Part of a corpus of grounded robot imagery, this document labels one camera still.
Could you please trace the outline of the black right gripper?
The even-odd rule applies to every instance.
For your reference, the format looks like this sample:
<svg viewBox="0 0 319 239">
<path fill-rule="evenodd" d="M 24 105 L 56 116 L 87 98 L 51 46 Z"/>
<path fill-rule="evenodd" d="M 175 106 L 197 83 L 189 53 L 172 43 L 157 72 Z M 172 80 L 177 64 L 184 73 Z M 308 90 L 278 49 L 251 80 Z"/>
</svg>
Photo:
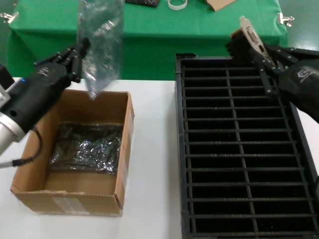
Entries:
<svg viewBox="0 0 319 239">
<path fill-rule="evenodd" d="M 251 53 L 252 63 L 259 75 L 267 97 L 277 97 L 271 77 L 277 61 L 287 66 L 278 76 L 281 95 L 315 121 L 319 120 L 319 52 L 299 48 L 284 48 L 263 43 L 268 56 Z"/>
</svg>

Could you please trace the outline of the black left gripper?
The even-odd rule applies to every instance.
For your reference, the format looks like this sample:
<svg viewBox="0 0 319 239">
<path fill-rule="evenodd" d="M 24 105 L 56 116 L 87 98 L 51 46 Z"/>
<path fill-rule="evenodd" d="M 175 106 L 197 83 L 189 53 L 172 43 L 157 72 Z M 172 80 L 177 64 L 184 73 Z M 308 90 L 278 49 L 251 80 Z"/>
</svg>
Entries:
<svg viewBox="0 0 319 239">
<path fill-rule="evenodd" d="M 83 37 L 75 48 L 68 47 L 35 62 L 35 71 L 9 91 L 11 99 L 4 106 L 4 114 L 25 133 L 29 132 L 58 101 L 71 81 L 80 83 L 82 61 L 89 48 L 89 39 Z M 66 67 L 70 67 L 70 79 Z"/>
</svg>

